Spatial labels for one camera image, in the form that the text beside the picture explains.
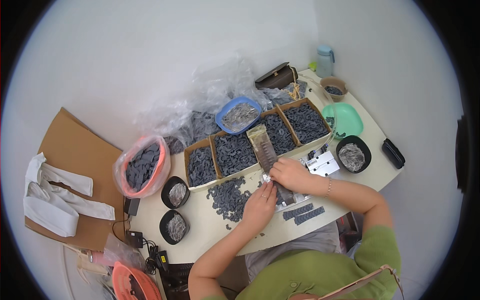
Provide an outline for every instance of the brown bowl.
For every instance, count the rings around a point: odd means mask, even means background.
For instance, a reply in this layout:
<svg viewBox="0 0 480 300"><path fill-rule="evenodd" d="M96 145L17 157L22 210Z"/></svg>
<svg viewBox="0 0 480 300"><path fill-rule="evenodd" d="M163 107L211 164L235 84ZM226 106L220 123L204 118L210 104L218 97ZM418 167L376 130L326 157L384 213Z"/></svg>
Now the brown bowl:
<svg viewBox="0 0 480 300"><path fill-rule="evenodd" d="M343 81L339 78L333 77L333 76L322 78L320 80L320 85L323 88L322 89L323 92L325 94L329 94L335 102L341 101L343 99L343 97L345 97L345 95L348 93L348 88L347 88L347 84L345 83L345 81ZM333 95L331 93L328 93L327 91L325 91L325 88L327 86L334 86L334 87L338 88L340 91L342 91L342 95L338 96L338 95Z"/></svg>

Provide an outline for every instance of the cardboard tray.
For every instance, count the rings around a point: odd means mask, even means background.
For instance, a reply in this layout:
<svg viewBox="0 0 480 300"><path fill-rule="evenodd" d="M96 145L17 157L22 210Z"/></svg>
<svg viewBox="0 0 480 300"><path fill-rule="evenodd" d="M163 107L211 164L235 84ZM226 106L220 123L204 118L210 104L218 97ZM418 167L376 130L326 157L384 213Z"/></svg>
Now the cardboard tray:
<svg viewBox="0 0 480 300"><path fill-rule="evenodd" d="M287 109L289 109L289 108L298 108L298 107L300 107L303 103L308 103L308 105L310 105L310 107L313 108L313 110L315 110L315 111L320 115L320 118L322 119L322 121L323 121L324 124L325 124L325 127L326 127L327 130L328 130L328 134L331 134L331 132L332 132L332 129L331 129L330 126L328 125L327 121L325 121L325 118L322 116L322 113L320 112L320 110L319 110L319 109L317 108L317 106L315 106L315 104L313 104L308 98L304 98L304 99L301 99L301 100L298 100L298 101L294 101L294 102L290 102L290 103L287 103L287 104L280 105L280 106L278 106L278 108L281 110L282 115L283 115L283 117L285 118L285 121L288 123L287 127L288 127L289 129L291 129L290 132L292 132L292 136L294 136L294 140L296 140L295 143L298 142L297 146L302 146L302 145L305 145L305 144L302 144L302 143L300 142L300 140L299 140L298 137L297 137L297 134L295 133L295 130L293 129L292 125L291 125L290 122L288 121L288 119L287 119L287 117L285 116L285 114L283 113L283 111L284 111L284 110L287 110ZM320 137L320 138L318 138L318 139L316 139L316 140L313 140L313 141L311 141L311 142L309 142L309 143L307 143L307 144L314 143L315 141L318 141L318 140L322 139L323 137L324 137L324 136L322 136L322 137Z"/></svg>
<svg viewBox="0 0 480 300"><path fill-rule="evenodd" d="M215 182L214 180L211 181L211 182L207 182L207 183L204 183L202 185L197 185L197 186L194 186L192 187L192 185L190 184L190 178L189 178L189 174L188 174L188 163L190 161L190 154L192 154L192 152L195 150L195 149L198 149L198 148L203 148L203 147L210 147L210 151L212 151L212 159L213 159L213 165L215 167L215 173L216 173L216 178L217 179L220 179L222 178L221 176L219 176L219 174L221 174L220 172L220 168L218 167L218 164L216 162L216 156L215 156L215 144L212 144L212 142L210 141L210 137L207 137L206 139L203 139L201 141L198 141L188 147L186 147L184 150L183 150L183 158L185 159L185 175L187 177L186 179L186 182L187 182L187 186L189 187L190 190L193 190L193 189L201 189L203 186L205 185L209 185L210 183L212 182Z"/></svg>
<svg viewBox="0 0 480 300"><path fill-rule="evenodd" d="M308 103L310 105L310 107L313 108L320 115L320 118L323 120L325 126L328 129L328 134L327 135L325 135L323 137L320 137L316 140L313 140L313 141L311 141L307 144L302 144L300 142L297 134L293 130L292 125L290 124L287 117L283 113L284 110L289 109L289 108L297 108L300 105L302 105L303 103ZM268 115L272 115L272 114L278 114L280 116L280 118L283 120L283 123L288 128L288 130L290 131L293 142L297 146L297 148L295 148L291 151L288 151L288 152L286 152L282 155L279 155L279 157L283 156L283 155L293 156L293 155L296 155L298 153L304 152L311 147L316 147L316 146L320 147L320 145L325 142L325 140L328 138L328 136L332 132L332 130L330 129L330 126L325 121L325 118L322 116L322 113L320 112L320 110L308 98L304 98L304 99L294 101L294 102L290 102L290 103L287 103L287 104L283 104L283 105L280 105L280 106L276 105L273 109L261 113L260 117L263 118L264 116L268 116ZM222 175L221 171L220 171L220 167L218 166L218 162L217 162L217 159L216 159L216 148L215 148L214 139L215 139L216 136L224 136L224 135L227 135L227 134L228 133L226 133L225 131L220 131L216 134L209 135L208 138L203 139L199 142L196 142L195 144L185 148L185 150L183 151L184 158L185 158L185 174L186 174L186 177L187 177L187 184L189 186L190 186L190 182L188 180L188 162L189 162L190 154L192 153L192 151L194 149L210 146L210 149L212 150L212 158L213 158L213 161L214 161L214 166L215 166L215 171L216 171L216 177L217 177L216 180L213 180L211 182L208 182L208 183L196 186L196 187L189 187L190 191L192 191L192 192L204 191L204 190L209 189L209 188L211 188L215 185L221 184L221 183L223 183L227 180L230 180L230 179L233 179L233 178L238 178L238 177L241 177L241 176L246 176L246 175L248 175L252 172L256 172L256 171L259 171L259 170L262 169L260 164L257 162L256 164L251 165L248 168L245 168L245 169L243 169L239 172L236 172L236 173L233 173L233 174L230 174L230 175L224 177Z"/></svg>

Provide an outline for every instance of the table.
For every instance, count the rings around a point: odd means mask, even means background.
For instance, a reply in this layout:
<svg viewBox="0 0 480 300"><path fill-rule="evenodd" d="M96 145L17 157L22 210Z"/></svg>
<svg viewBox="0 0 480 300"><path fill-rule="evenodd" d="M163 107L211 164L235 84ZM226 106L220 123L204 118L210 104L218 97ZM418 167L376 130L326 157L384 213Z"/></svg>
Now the table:
<svg viewBox="0 0 480 300"><path fill-rule="evenodd" d="M322 109L324 104L327 103L326 98L319 88L311 84L304 76L312 78L317 83L320 81L320 78L311 70L299 72L299 79L308 82L305 97L308 97L319 109ZM397 170L382 152L381 146L386 137L368 112L350 93L345 95L343 102L351 104L363 121L363 132L359 137L369 147L372 153L372 161L359 174L350 173L341 167L340 171L335 174L336 178L361 183L379 191L395 178L401 170ZM337 143L338 140L334 139L327 149L332 152L336 159L335 148ZM300 158L314 149L315 146L312 146L296 155L287 153L285 157ZM186 181L183 153L171 156L171 164L170 176L175 175ZM240 187L240 191L255 191L261 173L262 171L260 170L246 175L246 183ZM161 250L167 250L168 260L171 264L195 262L203 253L230 232L230 230L226 229L227 224L232 228L238 224L224 220L221 215L216 214L216 210L212 208L213 200L206 198L207 191L192 192L187 203L177 209L189 222L190 231L177 245L170 245L162 238L158 228L160 219L169 210L163 204L160 192L161 190L140 201L137 216L132 218L130 225L131 230L142 232L146 239L152 240ZM282 217L282 212L276 213L262 233L245 245L238 255L256 252L293 240L348 213L347 209L323 197L310 198L299 205L292 206L289 210L309 203L312 203L314 208L323 206L325 212L298 226L294 224L293 219L285 221ZM141 249L141 253L144 257L148 257L146 247Z"/></svg>

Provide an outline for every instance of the cardboard box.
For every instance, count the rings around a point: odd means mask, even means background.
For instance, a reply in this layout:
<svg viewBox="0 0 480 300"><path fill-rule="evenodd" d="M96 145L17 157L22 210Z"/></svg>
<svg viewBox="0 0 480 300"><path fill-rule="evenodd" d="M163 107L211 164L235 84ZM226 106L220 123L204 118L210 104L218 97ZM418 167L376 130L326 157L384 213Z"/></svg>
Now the cardboard box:
<svg viewBox="0 0 480 300"><path fill-rule="evenodd" d="M294 140L295 140L295 143L298 142L297 146L302 146L304 144L302 144L300 142L300 140L298 139L297 137L297 134L295 133L295 130L293 129L292 125L290 124L290 122L288 121L287 117L285 116L285 114L283 113L284 110L287 110L289 108L297 108L297 107L300 107L300 105L302 105L303 103L308 103L308 105L310 105L311 108L313 108L313 110L315 110L319 115L320 115L320 118L322 119L322 121L324 122L325 124L325 127L327 128L328 130L328 133L330 134L332 132L332 130L330 129L330 126L328 125L328 123L325 121L325 118L322 116L322 113L320 112L320 110L315 106L315 104L313 104L308 98L304 98L304 99L301 99L301 100L298 100L298 101L294 101L294 102L290 102L290 103L287 103L287 104L283 104L283 105L280 105L278 106L278 108L281 110L282 112L282 115L283 117L285 118L285 121L288 123L287 127L289 129L291 129L291 132L292 132L292 136L295 136L294 137ZM314 140L314 141L311 141L309 142L308 144L310 143L313 143L319 139L322 139L324 136Z"/></svg>
<svg viewBox="0 0 480 300"><path fill-rule="evenodd" d="M195 188L201 188L207 184L209 184L209 182L207 183L204 183L204 184L201 184L201 185L197 185L197 186L194 186L192 187L191 184L190 184L190 176L188 174L188 163L190 161L190 154L192 154L192 152L195 150L195 149L198 149L198 148L203 148L203 147L210 147L210 151L212 151L212 159L213 159L213 165L215 167L215 173L216 173L216 178L217 179L220 179L222 178L221 177L221 173L220 173L220 169L216 163L216 156L215 156L215 144L212 145L211 141L210 141L210 138L206 138L206 139L203 139L201 141L198 141L196 143L194 143L193 145L190 145L188 147L186 147L184 150L183 150L183 157L185 159L185 175L187 177L187 185L189 186L189 189L192 190L192 189L195 189Z"/></svg>
<svg viewBox="0 0 480 300"><path fill-rule="evenodd" d="M268 115L273 115L273 114L277 114L280 116L280 118L282 119L283 123L285 124L285 126L288 128L288 130L290 131L291 135L292 135L292 139L293 139L293 142L295 143L295 146L299 147L301 146L301 143L297 137L297 135L295 134L295 131L293 131L293 128L292 126L290 125L290 122L287 120L287 117L285 117L285 115L283 114L283 111L282 109L280 108L280 106L278 104L275 104L275 107L271 110L267 110L263 113L260 114L260 118L263 118L265 116L268 116Z"/></svg>
<svg viewBox="0 0 480 300"><path fill-rule="evenodd" d="M320 115L320 118L323 120L323 122L324 122L324 124L327 127L328 132L329 132L327 135L325 135L321 138L318 138L314 141L311 141L307 144L302 144L300 142L300 140L298 139L297 134L295 133L292 125L290 124L287 117L283 113L283 111L285 109L289 109L289 108L293 108L293 107L299 107L300 105L302 105L302 103L308 103L310 105L310 107L312 107L314 110L316 110L318 112L318 114ZM290 156L305 152L310 148L312 148L311 150L313 150L317 147L320 147L320 145L325 142L325 140L328 138L328 136L331 134L331 131L332 131L330 129L330 126L325 121L324 117L322 116L320 110L308 98L304 98L304 99L294 101L294 102L290 102L290 103L287 103L287 104L283 104L283 105L280 105L280 106L276 105L273 109L261 113L260 117L263 118L264 116L272 115L272 114L278 114L280 116L280 118L283 120L283 123L286 125L288 130L290 130L293 141L294 141L295 145L297 146L297 148L295 148L291 151L288 151L288 152L286 152L282 155L279 155L279 156L287 155L287 157L290 157ZM254 165L252 165L248 168L245 168L241 171L238 171L237 173L233 173L233 174L230 174L228 176L223 177L222 172L221 172L220 168L218 167L218 163L216 161L216 149L215 149L214 139L215 139L216 136L224 136L224 135L227 135L227 134L228 133L226 133L225 131L220 131L216 134L208 136L208 143L206 142L207 139L205 139L205 140L201 140L201 141L185 148L185 150L184 150L185 174L187 175L187 179L188 179L188 161L189 161L190 153L192 153L192 151L196 148L205 147L207 145L210 145L210 149L212 150L212 158L214 160L214 166L215 166L215 171L216 171L216 175L217 175L217 180L214 180L214 181L211 181L211 182L208 182L206 184L199 185L199 186L196 186L196 187L190 187L189 188L190 191L192 191L192 192L204 191L204 190L209 189L209 188L211 188L215 185L221 184L221 183L223 183L227 180L230 180L230 179L233 179L233 178L239 178L241 176L246 176L246 175L248 175L252 172L256 172L256 171L261 170L262 167L257 162L256 164L254 164Z"/></svg>
<svg viewBox="0 0 480 300"><path fill-rule="evenodd" d="M73 237L61 237L25 217L25 226L48 238L80 248L103 251L107 236L112 233L113 223L123 221L123 195L117 190L112 177L113 163L121 150L105 142L65 109L53 119L43 138L38 152L43 152L47 163L65 171L91 177L93 196L89 197L62 183L59 185L87 200L103 202L115 208L115 221L80 215L77 231ZM115 234L124 240L128 222L115 225Z"/></svg>

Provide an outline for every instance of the green bowl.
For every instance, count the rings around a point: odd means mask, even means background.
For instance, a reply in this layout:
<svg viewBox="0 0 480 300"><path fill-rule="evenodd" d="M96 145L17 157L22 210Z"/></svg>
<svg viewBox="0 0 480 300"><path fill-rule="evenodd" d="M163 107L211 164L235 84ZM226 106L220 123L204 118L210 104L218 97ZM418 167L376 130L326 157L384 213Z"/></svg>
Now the green bowl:
<svg viewBox="0 0 480 300"><path fill-rule="evenodd" d="M334 103L336 109L336 115L338 118L338 123L336 126L335 138L343 139L349 135L359 135L363 131L363 122L357 111L353 108L352 105L347 103ZM330 125L333 126L332 122L327 120L327 118L333 117L332 105L327 105L322 110L322 115Z"/></svg>

